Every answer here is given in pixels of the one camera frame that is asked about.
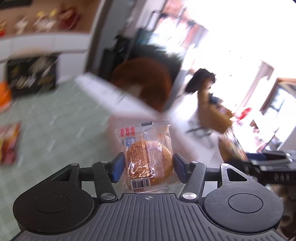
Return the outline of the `dark brown snack packet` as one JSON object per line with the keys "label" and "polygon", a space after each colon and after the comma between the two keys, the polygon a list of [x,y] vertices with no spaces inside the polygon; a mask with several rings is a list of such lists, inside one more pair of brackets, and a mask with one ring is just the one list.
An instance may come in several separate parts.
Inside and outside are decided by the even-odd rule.
{"label": "dark brown snack packet", "polygon": [[228,128],[218,138],[218,147],[224,162],[232,159],[247,161],[247,155],[234,135],[232,128]]}

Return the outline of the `round cake clear packet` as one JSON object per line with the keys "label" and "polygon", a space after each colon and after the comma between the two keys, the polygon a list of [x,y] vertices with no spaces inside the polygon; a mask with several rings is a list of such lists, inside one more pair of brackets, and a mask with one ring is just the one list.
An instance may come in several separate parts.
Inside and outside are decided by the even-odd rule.
{"label": "round cake clear packet", "polygon": [[155,192],[178,183],[168,119],[118,128],[115,135],[125,155],[128,190]]}

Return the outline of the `pink storage box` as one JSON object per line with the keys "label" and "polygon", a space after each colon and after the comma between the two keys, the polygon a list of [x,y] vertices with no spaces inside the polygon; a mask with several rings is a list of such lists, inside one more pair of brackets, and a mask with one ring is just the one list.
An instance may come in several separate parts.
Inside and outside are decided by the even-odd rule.
{"label": "pink storage box", "polygon": [[124,128],[158,119],[158,112],[104,79],[85,73],[75,78],[76,84],[109,114],[109,127]]}

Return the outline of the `green checked tablecloth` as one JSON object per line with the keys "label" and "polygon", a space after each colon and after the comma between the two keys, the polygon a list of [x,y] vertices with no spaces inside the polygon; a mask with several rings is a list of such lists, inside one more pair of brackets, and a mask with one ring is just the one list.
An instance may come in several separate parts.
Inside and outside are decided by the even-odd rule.
{"label": "green checked tablecloth", "polygon": [[70,163],[90,167],[110,161],[106,123],[110,112],[101,83],[68,81],[48,93],[17,99],[1,114],[1,124],[21,123],[16,162],[1,166],[1,240],[19,227],[13,216],[15,199]]}

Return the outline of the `brown furry chair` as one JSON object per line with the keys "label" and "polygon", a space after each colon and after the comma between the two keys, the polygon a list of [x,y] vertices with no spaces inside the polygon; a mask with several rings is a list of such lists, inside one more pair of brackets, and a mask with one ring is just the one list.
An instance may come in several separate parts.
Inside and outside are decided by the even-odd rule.
{"label": "brown furry chair", "polygon": [[168,68],[149,57],[137,57],[118,65],[110,82],[122,89],[135,85],[142,87],[139,98],[159,112],[169,99],[172,88]]}

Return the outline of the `dark red snack packet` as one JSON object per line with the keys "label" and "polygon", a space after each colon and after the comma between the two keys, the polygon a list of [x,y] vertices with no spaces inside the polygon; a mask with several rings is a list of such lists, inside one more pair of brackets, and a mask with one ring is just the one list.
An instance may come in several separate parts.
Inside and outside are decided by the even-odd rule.
{"label": "dark red snack packet", "polygon": [[20,131],[21,122],[1,126],[1,165],[12,165],[16,161]]}

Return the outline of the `black gift box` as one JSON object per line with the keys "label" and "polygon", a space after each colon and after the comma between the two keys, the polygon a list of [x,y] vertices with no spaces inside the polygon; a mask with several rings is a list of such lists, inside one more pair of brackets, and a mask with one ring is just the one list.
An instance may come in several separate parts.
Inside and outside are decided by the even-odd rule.
{"label": "black gift box", "polygon": [[12,97],[54,90],[57,84],[57,55],[36,55],[7,61],[7,82]]}

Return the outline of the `orange carton box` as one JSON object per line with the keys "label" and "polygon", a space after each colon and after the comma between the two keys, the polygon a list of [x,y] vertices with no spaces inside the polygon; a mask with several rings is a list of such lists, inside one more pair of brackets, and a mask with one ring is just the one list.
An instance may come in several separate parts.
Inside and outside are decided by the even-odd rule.
{"label": "orange carton box", "polygon": [[11,89],[7,82],[0,83],[0,113],[7,111],[12,104]]}

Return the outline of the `red plush ornament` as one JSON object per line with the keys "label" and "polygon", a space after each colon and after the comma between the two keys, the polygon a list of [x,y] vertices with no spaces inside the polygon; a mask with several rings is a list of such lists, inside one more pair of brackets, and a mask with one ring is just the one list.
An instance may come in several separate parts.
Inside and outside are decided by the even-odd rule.
{"label": "red plush ornament", "polygon": [[60,5],[58,12],[58,28],[62,31],[74,30],[81,20],[81,13],[75,6],[65,3]]}

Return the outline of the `white teapot ornament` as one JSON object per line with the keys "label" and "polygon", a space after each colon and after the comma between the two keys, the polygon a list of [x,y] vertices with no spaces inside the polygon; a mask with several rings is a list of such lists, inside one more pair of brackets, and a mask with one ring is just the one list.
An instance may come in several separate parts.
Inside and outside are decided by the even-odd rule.
{"label": "white teapot ornament", "polygon": [[37,20],[33,23],[33,27],[37,33],[49,32],[56,24],[57,9],[51,10],[49,13],[40,11],[36,14]]}

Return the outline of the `white vase ornament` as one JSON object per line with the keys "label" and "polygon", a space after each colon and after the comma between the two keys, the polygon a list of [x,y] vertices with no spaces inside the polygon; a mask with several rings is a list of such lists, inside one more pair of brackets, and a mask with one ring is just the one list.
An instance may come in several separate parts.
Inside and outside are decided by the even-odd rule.
{"label": "white vase ornament", "polygon": [[29,20],[27,15],[19,15],[18,20],[15,23],[16,35],[22,34],[25,28],[27,27],[28,23]]}

